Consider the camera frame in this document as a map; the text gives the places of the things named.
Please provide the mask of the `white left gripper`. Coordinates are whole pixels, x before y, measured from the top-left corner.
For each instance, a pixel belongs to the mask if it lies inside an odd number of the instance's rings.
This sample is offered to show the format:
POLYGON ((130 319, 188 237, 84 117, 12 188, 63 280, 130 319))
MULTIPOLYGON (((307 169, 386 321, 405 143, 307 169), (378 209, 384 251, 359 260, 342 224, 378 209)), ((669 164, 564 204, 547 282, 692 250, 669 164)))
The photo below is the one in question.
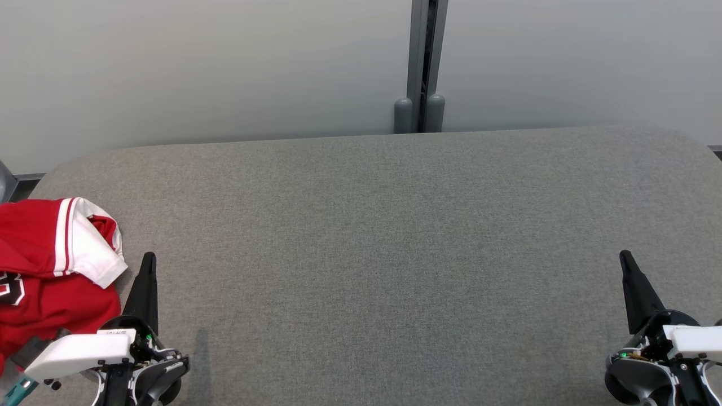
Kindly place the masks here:
POLYGON ((144 367, 164 360, 155 334, 158 332, 156 255, 146 252, 123 316, 109 320, 93 334, 70 334, 54 340, 25 373, 35 381, 44 381, 108 365, 144 367))

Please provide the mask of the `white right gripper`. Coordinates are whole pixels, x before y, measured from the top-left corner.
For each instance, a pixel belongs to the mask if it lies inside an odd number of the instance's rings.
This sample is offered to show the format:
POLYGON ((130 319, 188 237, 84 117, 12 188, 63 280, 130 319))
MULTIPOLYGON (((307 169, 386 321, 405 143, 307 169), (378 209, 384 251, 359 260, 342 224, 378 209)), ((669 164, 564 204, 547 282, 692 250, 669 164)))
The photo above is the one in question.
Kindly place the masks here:
POLYGON ((619 253, 630 347, 650 361, 721 361, 721 326, 700 326, 680 311, 666 310, 632 253, 619 253))

